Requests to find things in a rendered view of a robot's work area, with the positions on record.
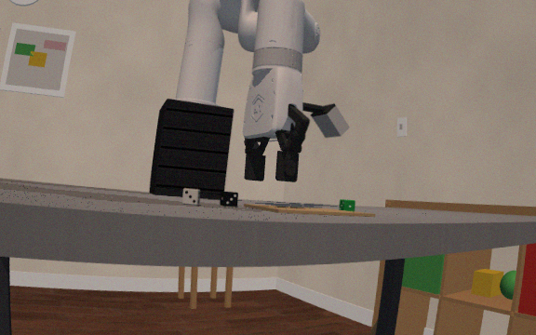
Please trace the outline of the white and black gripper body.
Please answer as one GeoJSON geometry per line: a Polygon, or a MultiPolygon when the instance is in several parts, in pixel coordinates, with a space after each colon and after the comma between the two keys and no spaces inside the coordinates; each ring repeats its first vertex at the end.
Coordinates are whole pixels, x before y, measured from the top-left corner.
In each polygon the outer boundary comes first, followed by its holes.
{"type": "Polygon", "coordinates": [[[288,105],[303,112],[302,72],[281,65],[253,68],[245,110],[243,136],[246,139],[277,139],[277,130],[289,130],[295,122],[288,105]],[[256,73],[255,73],[256,72],[256,73]]]}

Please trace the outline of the white die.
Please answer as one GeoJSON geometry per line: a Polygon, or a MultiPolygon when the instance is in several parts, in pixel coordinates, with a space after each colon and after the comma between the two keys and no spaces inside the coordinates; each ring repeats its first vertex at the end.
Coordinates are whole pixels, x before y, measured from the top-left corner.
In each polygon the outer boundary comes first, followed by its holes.
{"type": "Polygon", "coordinates": [[[184,205],[198,206],[200,203],[200,190],[198,189],[183,189],[182,203],[184,205]]]}

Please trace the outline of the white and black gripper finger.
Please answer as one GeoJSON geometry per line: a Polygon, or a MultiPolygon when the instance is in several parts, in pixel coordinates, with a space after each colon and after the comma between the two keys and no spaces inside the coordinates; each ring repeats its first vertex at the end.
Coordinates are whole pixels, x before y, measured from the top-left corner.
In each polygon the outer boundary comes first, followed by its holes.
{"type": "Polygon", "coordinates": [[[265,148],[270,138],[260,137],[254,139],[245,138],[245,153],[246,153],[246,165],[245,165],[245,180],[249,181],[263,181],[265,170],[265,157],[263,155],[265,148]],[[260,146],[258,144],[260,142],[260,146]]]}
{"type": "Polygon", "coordinates": [[[310,119],[293,104],[288,105],[288,116],[295,122],[290,131],[277,130],[275,133],[281,151],[277,151],[275,179],[296,182],[298,178],[299,154],[310,124],[310,119]],[[293,131],[292,131],[293,130],[293,131]]]}

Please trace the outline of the black die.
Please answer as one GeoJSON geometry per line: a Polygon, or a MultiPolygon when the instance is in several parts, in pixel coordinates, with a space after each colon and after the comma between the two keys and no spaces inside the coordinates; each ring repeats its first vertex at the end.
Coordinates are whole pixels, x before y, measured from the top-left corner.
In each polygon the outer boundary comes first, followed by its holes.
{"type": "Polygon", "coordinates": [[[221,191],[221,206],[237,207],[238,193],[221,191]]]}

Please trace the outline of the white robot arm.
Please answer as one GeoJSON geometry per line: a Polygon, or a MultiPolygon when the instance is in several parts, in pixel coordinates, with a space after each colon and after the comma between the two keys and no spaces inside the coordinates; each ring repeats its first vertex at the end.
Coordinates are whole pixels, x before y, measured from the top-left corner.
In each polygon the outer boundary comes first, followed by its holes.
{"type": "MultiPolygon", "coordinates": [[[[314,51],[320,41],[319,25],[303,0],[190,0],[174,100],[220,106],[222,30],[238,34],[241,47],[254,52],[252,70],[281,65],[301,72],[302,54],[314,51]]],[[[304,102],[303,110],[312,112],[325,138],[339,137],[349,126],[335,103],[325,106],[304,102]]]]}

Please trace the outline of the green die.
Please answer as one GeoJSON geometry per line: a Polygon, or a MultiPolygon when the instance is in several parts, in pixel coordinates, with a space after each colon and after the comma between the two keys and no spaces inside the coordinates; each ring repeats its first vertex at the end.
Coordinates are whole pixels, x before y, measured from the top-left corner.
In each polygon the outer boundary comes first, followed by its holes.
{"type": "Polygon", "coordinates": [[[355,211],[355,200],[340,200],[339,210],[355,211]]]}

